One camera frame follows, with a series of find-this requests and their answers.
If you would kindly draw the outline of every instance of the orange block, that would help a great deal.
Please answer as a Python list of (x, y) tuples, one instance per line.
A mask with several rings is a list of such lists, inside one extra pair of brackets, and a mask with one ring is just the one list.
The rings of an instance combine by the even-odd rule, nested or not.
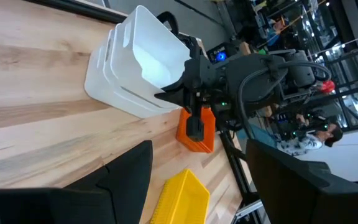
[(194, 142), (186, 135), (186, 120), (190, 114), (185, 109), (181, 110), (177, 131), (177, 140), (193, 152), (211, 153), (214, 151), (215, 116), (210, 108), (201, 109), (201, 120), (204, 122), (204, 140)]

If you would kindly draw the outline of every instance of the stacked white bins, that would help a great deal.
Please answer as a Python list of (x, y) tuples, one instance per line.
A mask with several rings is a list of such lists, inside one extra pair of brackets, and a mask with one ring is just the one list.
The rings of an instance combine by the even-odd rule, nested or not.
[(168, 113), (178, 106), (154, 94), (179, 80), (188, 59), (188, 48), (145, 7), (137, 6), (92, 52), (85, 91), (140, 118)]

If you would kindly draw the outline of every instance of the wooden table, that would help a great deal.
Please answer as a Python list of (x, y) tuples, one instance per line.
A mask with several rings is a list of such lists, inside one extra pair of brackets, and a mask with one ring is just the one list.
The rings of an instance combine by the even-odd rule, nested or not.
[(215, 152), (175, 140), (179, 111), (139, 119), (84, 91), (90, 52), (114, 24), (0, 0), (0, 188), (64, 187), (145, 139), (154, 162), (141, 223), (165, 180), (191, 169), (211, 193), (207, 223), (229, 223), (241, 196), (219, 138)]

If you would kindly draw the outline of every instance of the yellow plastic crate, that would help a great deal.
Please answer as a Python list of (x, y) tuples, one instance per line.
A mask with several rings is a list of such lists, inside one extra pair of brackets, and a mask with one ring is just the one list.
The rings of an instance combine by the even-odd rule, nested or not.
[(151, 224), (204, 224), (209, 192), (191, 170), (167, 180)]

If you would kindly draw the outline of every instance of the blue light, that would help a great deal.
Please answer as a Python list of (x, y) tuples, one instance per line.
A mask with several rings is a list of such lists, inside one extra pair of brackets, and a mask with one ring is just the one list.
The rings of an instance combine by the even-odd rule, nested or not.
[(218, 62), (223, 62), (225, 59), (227, 59), (227, 55), (226, 53), (224, 52), (219, 52), (217, 55), (216, 55), (216, 60)]

